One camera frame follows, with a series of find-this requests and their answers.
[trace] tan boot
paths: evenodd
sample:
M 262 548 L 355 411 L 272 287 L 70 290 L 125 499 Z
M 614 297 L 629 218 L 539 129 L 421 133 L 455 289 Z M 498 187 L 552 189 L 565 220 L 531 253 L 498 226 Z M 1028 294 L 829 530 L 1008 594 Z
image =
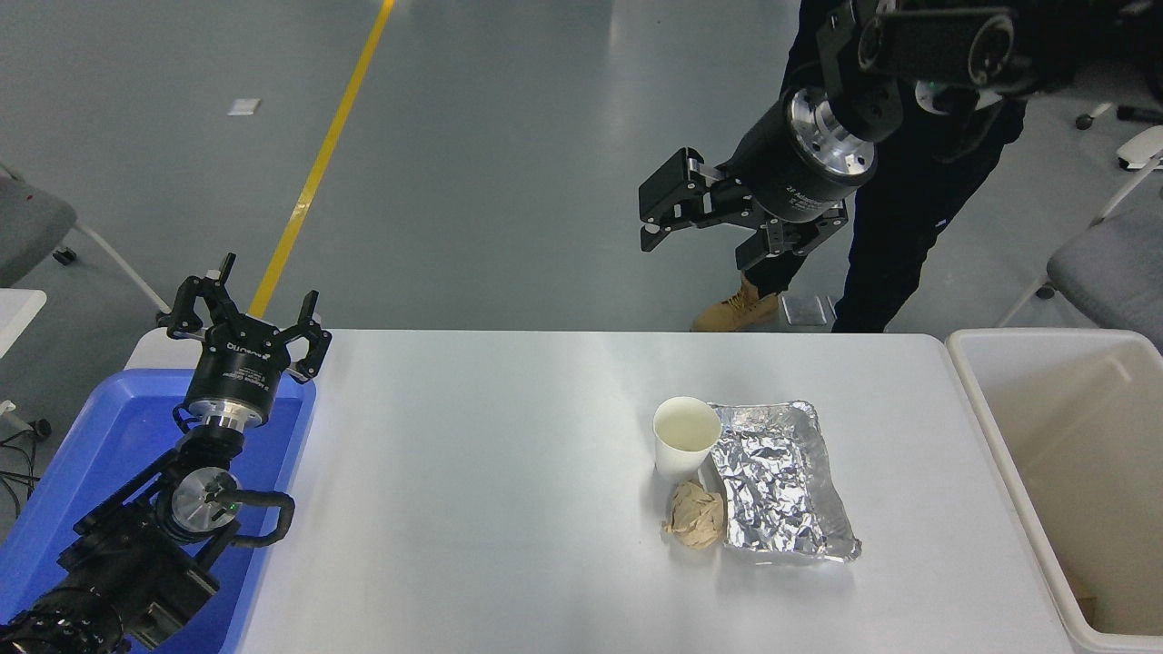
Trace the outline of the tan boot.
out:
M 779 293 L 759 297 L 759 290 L 743 277 L 739 292 L 727 300 L 707 307 L 694 319 L 692 332 L 739 332 L 740 329 L 775 320 L 779 315 Z

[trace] robotic arm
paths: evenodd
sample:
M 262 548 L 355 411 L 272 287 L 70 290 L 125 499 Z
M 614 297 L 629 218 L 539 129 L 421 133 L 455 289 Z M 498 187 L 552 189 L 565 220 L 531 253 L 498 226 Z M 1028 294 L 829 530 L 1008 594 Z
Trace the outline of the robotic arm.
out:
M 331 334 L 313 315 L 315 291 L 287 329 L 240 313 L 226 291 L 234 258 L 227 255 L 205 277 L 188 277 L 170 315 L 170 337 L 202 341 L 186 397 L 173 410 L 184 435 L 77 523 L 79 538 L 57 561 L 67 576 L 0 626 L 0 653 L 128 652 L 128 635 L 154 649 L 217 592 L 209 570 L 227 547 L 266 547 L 286 535 L 294 500 L 241 489 L 230 461 L 242 453 L 243 431 L 266 422 L 283 371 L 299 383 L 313 378 Z M 194 312 L 199 298 L 209 327 Z M 287 343 L 298 339 L 309 349 L 292 363 Z M 278 507 L 274 529 L 238 534 L 235 517 L 244 504 Z M 181 548 L 199 542 L 205 545 L 194 555 Z
M 847 0 L 815 36 L 822 86 L 786 88 L 725 163 L 683 148 L 638 187 L 642 251 L 725 222 L 754 230 L 735 250 L 740 270 L 812 251 L 847 222 L 842 200 L 900 127 L 900 80 L 926 111 L 963 121 L 961 148 L 976 144 L 975 112 L 1000 97 L 1069 90 L 1163 106 L 1160 0 Z

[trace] blue plastic tray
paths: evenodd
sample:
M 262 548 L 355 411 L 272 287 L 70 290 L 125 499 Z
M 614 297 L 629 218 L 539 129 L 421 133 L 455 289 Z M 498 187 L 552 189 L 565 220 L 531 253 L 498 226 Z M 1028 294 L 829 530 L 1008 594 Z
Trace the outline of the blue plastic tray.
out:
M 93 391 L 0 547 L 0 620 L 9 621 L 64 578 L 56 561 L 77 538 L 73 524 L 174 446 L 181 433 L 170 412 L 185 397 L 191 376 L 191 370 L 127 370 Z M 314 403 L 313 383 L 299 385 L 284 376 L 270 420 L 247 431 L 245 448 L 230 465 L 242 488 L 287 490 Z M 269 532 L 277 513 L 243 507 L 241 533 Z M 265 557 L 266 549 L 228 548 L 211 569 L 221 583 L 217 595 L 156 652 L 234 652 Z

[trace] white trash bin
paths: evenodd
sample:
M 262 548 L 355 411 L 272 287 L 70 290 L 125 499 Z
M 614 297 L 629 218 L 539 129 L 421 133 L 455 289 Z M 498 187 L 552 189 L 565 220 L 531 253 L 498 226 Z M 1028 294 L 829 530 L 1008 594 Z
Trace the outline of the white trash bin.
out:
M 1113 329 L 966 329 L 946 344 L 1075 647 L 1163 653 L 1158 350 Z

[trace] yellow floor line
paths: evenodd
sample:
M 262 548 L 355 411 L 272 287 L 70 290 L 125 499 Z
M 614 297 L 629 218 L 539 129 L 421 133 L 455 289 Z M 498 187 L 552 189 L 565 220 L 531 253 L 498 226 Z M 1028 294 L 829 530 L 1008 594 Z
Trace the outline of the yellow floor line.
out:
M 271 262 L 266 264 L 266 272 L 263 273 L 263 280 L 258 284 L 255 299 L 250 301 L 250 308 L 247 313 L 255 318 L 262 318 L 266 313 L 266 305 L 271 301 L 274 286 L 279 283 L 283 268 L 291 256 L 295 239 L 299 237 L 299 230 L 302 229 L 302 223 L 307 220 L 311 202 L 315 200 L 315 191 L 319 190 L 319 183 L 323 179 L 323 173 L 327 172 L 327 164 L 330 163 L 331 152 L 335 151 L 335 144 L 340 140 L 340 134 L 343 133 L 343 126 L 348 122 L 351 105 L 355 104 L 356 95 L 359 94 L 359 85 L 363 84 L 364 73 L 368 72 L 371 57 L 376 54 L 376 45 L 379 44 L 379 35 L 384 31 L 384 23 L 387 22 L 387 15 L 392 12 L 392 5 L 394 3 L 394 0 L 384 0 L 384 3 L 379 8 L 379 15 L 376 16 L 376 24 L 372 26 L 371 34 L 368 35 L 363 52 L 359 54 L 356 70 L 351 72 L 351 79 L 348 80 L 348 88 L 343 92 L 340 107 L 335 109 L 335 116 L 331 118 L 331 126 L 327 128 L 327 136 L 323 137 L 323 144 L 319 148 L 319 154 L 315 155 L 315 163 L 311 166 L 311 173 L 307 175 L 307 182 L 302 185 L 299 200 L 294 204 L 291 219 L 287 220 L 287 226 L 283 229 L 283 236 L 279 237 L 279 243 L 274 247 Z

